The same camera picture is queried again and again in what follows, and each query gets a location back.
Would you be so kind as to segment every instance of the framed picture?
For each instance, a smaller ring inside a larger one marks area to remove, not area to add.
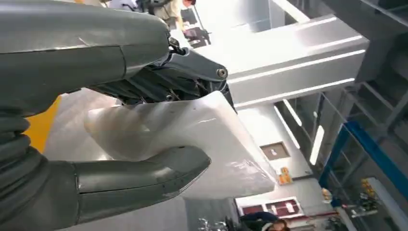
[[[261,147],[268,160],[277,160],[281,158],[290,157],[288,150],[283,142],[264,145]]]
[[[273,213],[279,218],[295,218],[304,215],[303,209],[295,196],[277,200],[246,201],[244,205],[237,203],[237,208],[240,216],[261,211]]]

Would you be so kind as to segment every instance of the metal frame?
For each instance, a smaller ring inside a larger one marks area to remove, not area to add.
[[[332,148],[331,155],[326,162],[323,172],[319,179],[319,184],[322,187],[327,187],[328,176],[331,172],[334,162],[340,155],[341,149],[344,147],[350,133],[360,143],[369,157],[378,165],[383,173],[388,177],[392,184],[399,192],[408,200],[408,179],[392,162],[390,158],[382,151],[378,144],[360,127],[357,122],[347,122],[339,132],[336,142]]]

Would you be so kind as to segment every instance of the fluorescent light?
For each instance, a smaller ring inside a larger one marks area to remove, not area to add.
[[[233,83],[239,83],[239,82],[247,81],[247,80],[250,80],[250,79],[266,77],[266,76],[273,75],[273,74],[280,73],[280,72],[284,72],[284,71],[294,70],[294,69],[298,69],[298,68],[305,67],[305,66],[311,66],[311,65],[320,64],[320,63],[324,63],[324,62],[328,62],[328,61],[332,61],[332,60],[336,60],[336,59],[349,57],[349,56],[356,55],[356,54],[361,54],[361,53],[364,53],[365,51],[366,50],[358,50],[358,51],[348,52],[348,53],[344,53],[344,54],[334,55],[334,56],[330,56],[330,57],[323,58],[323,59],[317,59],[317,60],[313,60],[313,61],[309,61],[309,62],[304,62],[304,63],[301,63],[301,64],[295,64],[295,65],[292,65],[292,66],[286,66],[286,67],[278,68],[278,69],[275,69],[275,70],[262,72],[262,73],[259,73],[259,74],[254,74],[254,75],[250,75],[250,76],[245,76],[245,77],[241,77],[241,78],[235,78],[235,79],[227,80],[227,82],[229,84],[233,84]]]
[[[252,104],[255,104],[255,103],[261,103],[261,102],[265,102],[265,101],[286,98],[286,97],[289,97],[289,96],[292,96],[292,95],[301,94],[301,93],[305,93],[305,92],[312,91],[312,90],[319,90],[319,89],[322,89],[322,88],[327,88],[327,87],[331,87],[331,86],[335,86],[335,85],[339,85],[339,84],[344,84],[344,83],[348,83],[348,82],[354,82],[354,78],[348,78],[348,79],[343,79],[343,80],[332,82],[332,83],[326,83],[326,84],[322,84],[322,85],[313,86],[313,87],[310,87],[310,88],[294,90],[294,91],[290,91],[290,92],[286,92],[286,93],[282,93],[282,94],[268,96],[268,97],[257,99],[257,100],[246,101],[246,102],[243,102],[243,103],[236,103],[236,104],[234,104],[234,106],[235,106],[235,108],[239,108],[239,107],[243,107],[243,106],[252,105]]]
[[[324,129],[319,125],[318,131],[316,133],[315,142],[312,148],[312,154],[310,155],[310,163],[315,165],[318,160],[318,155],[320,151],[321,142],[323,141]]]
[[[321,25],[321,24],[333,22],[335,20],[337,20],[336,17],[331,17],[331,18],[328,18],[328,19],[320,20],[320,21],[315,21],[315,22],[311,22],[311,23],[307,23],[307,24],[302,24],[302,25],[296,26],[294,28],[294,30],[298,31],[298,30],[306,29],[306,28],[309,28],[309,27],[312,27],[312,26],[318,26],[318,25]]]
[[[309,17],[306,16],[303,12],[301,12],[298,8],[290,4],[287,0],[272,0],[276,3],[282,10],[286,11],[292,18],[294,18],[297,22],[304,23],[310,20]]]
[[[283,103],[286,105],[286,107],[288,108],[289,112],[291,113],[291,115],[293,116],[293,118],[295,119],[296,123],[299,126],[302,126],[302,121],[300,120],[300,118],[297,116],[296,112],[294,111],[294,109],[292,108],[291,104],[289,103],[289,101],[287,100],[283,100]]]
[[[289,126],[287,125],[287,123],[285,122],[285,120],[283,119],[282,114],[280,113],[279,109],[276,106],[273,106],[273,108],[276,111],[276,114],[278,114],[278,117],[280,119],[280,121],[283,123],[283,126],[285,127],[286,131],[288,132],[289,136],[291,137],[294,145],[296,146],[297,149],[300,149],[300,145],[297,142],[296,138],[294,137],[292,131],[290,130]]]
[[[333,41],[333,42],[326,42],[326,43],[323,43],[323,44],[308,47],[307,50],[308,51],[314,51],[314,50],[318,50],[318,49],[323,49],[323,48],[327,48],[327,47],[331,47],[331,46],[340,45],[340,44],[347,43],[347,42],[356,41],[356,40],[359,40],[359,39],[362,39],[362,38],[363,37],[361,35],[359,35],[359,36],[354,36],[354,37],[350,37],[350,38],[336,40],[336,41]]]
[[[293,205],[291,203],[286,203],[285,206],[288,209],[289,213],[294,213],[294,208],[293,208]]]

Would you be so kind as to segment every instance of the gray robotic arm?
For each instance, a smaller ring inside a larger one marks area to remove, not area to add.
[[[0,2],[0,230],[55,230],[153,205],[209,166],[195,147],[142,162],[48,161],[22,132],[25,116],[87,87],[124,104],[221,91],[225,67],[170,40],[158,18],[57,1]]]

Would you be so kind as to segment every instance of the yellow wall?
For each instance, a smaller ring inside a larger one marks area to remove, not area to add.
[[[28,118],[31,126],[25,134],[30,137],[31,146],[37,148],[41,153],[44,151],[45,142],[47,141],[54,118],[57,115],[60,101],[61,96],[58,96],[46,112]]]

